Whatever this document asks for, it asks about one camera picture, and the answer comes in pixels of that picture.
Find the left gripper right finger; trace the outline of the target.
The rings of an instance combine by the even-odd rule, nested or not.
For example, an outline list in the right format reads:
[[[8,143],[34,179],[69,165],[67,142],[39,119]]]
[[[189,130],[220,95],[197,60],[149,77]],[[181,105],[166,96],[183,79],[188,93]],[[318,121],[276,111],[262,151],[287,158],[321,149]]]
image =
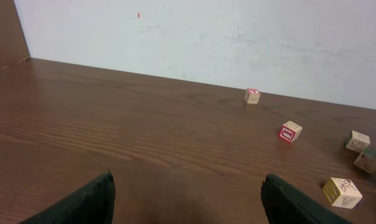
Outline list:
[[[260,198],[270,224],[351,224],[275,174],[266,175]]]

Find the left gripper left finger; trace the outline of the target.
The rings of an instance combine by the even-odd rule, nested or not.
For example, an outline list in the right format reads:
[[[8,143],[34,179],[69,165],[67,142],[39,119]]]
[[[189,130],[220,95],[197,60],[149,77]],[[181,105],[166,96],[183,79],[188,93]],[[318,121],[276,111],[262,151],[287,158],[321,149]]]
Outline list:
[[[22,224],[111,224],[115,198],[114,178],[107,171]]]

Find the white airplane picture block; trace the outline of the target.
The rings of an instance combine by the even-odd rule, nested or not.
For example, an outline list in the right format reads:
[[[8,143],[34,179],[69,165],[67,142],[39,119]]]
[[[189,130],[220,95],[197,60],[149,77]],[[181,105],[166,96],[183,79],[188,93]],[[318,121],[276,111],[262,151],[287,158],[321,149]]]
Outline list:
[[[323,186],[322,191],[333,207],[352,209],[362,199],[362,194],[349,179],[331,177]]]

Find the red U side block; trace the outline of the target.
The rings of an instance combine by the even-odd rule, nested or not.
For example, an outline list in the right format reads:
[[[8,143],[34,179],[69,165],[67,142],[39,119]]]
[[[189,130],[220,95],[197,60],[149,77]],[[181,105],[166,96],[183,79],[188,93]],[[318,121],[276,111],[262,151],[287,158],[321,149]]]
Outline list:
[[[282,125],[278,137],[288,143],[292,143],[298,138],[298,136],[302,132],[302,129],[303,128],[299,124],[296,124],[292,121],[287,121]]]

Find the plain wooden picture block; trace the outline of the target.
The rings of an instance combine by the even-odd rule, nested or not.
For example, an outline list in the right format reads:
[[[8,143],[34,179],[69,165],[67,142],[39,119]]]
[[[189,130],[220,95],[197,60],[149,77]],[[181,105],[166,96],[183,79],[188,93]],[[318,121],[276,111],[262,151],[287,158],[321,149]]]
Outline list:
[[[345,142],[345,147],[357,153],[362,151],[370,145],[370,138],[368,135],[351,131],[348,139]]]

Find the green J letter block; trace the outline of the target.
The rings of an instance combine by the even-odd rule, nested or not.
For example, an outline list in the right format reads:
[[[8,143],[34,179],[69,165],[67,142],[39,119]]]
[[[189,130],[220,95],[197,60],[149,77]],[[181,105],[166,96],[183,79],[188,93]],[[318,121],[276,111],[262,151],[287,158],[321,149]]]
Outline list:
[[[354,161],[354,165],[369,174],[373,174],[376,171],[376,150],[366,147]]]

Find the red V letter block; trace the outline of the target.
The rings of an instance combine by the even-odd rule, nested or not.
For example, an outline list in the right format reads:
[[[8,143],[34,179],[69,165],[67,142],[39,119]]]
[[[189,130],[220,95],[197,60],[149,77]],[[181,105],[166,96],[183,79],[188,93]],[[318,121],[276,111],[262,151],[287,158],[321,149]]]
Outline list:
[[[259,102],[261,92],[254,88],[248,88],[245,91],[244,100],[248,104],[257,104]]]

